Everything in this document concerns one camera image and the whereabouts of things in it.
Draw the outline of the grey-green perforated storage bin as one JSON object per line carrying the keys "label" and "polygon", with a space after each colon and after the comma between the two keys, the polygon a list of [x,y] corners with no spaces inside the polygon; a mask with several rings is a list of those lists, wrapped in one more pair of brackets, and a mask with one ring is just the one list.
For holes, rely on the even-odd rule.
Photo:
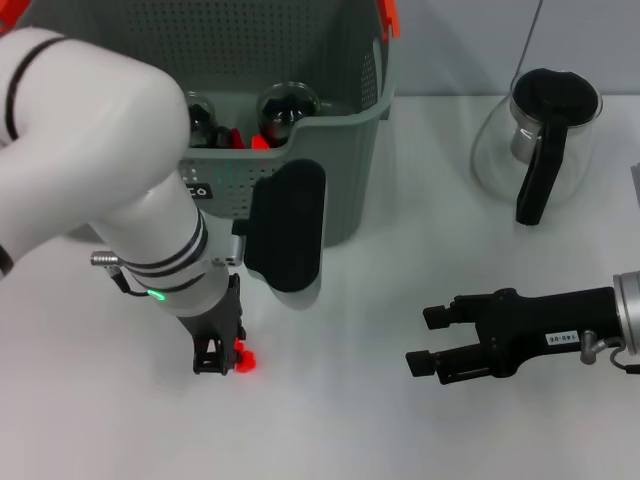
{"label": "grey-green perforated storage bin", "polygon": [[179,165],[199,208],[248,214],[254,183],[310,159],[327,175],[325,243],[357,230],[378,123],[394,94],[397,37],[384,41],[375,0],[32,0],[19,27],[39,27],[160,68],[211,102],[244,141],[259,131],[257,101],[297,81],[321,113],[277,149],[188,150]]}

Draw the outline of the dark red building block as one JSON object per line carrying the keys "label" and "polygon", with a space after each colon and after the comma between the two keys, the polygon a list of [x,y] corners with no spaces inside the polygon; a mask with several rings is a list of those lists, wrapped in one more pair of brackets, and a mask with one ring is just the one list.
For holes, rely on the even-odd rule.
{"label": "dark red building block", "polygon": [[244,149],[244,141],[237,128],[218,126],[212,137],[215,149]]}

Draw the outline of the glass teacup with black handle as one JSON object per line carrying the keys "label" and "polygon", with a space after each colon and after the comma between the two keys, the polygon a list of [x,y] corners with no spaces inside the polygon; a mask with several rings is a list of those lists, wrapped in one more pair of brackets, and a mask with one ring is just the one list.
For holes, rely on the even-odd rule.
{"label": "glass teacup with black handle", "polygon": [[320,100],[302,82],[281,82],[267,88],[257,101],[259,132],[271,148],[283,146],[297,122],[317,116]]}
{"label": "glass teacup with black handle", "polygon": [[194,91],[185,93],[190,118],[190,147],[213,149],[218,138],[218,124],[211,102]]}

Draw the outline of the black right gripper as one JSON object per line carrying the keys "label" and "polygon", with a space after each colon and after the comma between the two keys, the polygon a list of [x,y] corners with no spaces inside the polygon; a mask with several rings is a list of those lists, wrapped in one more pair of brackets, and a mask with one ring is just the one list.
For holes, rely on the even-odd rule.
{"label": "black right gripper", "polygon": [[459,295],[448,307],[425,308],[423,317],[430,330],[465,323],[476,327],[479,344],[405,354],[413,377],[437,376],[442,385],[511,377],[535,357],[580,351],[580,337],[587,331],[600,339],[619,335],[611,287],[536,298],[513,289]]}

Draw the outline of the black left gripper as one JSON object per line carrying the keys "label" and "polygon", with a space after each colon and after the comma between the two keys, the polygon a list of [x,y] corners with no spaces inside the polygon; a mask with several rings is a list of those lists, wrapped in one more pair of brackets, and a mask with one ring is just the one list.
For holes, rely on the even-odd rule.
{"label": "black left gripper", "polygon": [[235,370],[240,353],[236,352],[236,341],[246,340],[242,325],[240,301],[240,277],[229,276],[228,287],[223,298],[206,312],[189,317],[179,317],[180,322],[193,340],[193,371],[227,375]]}

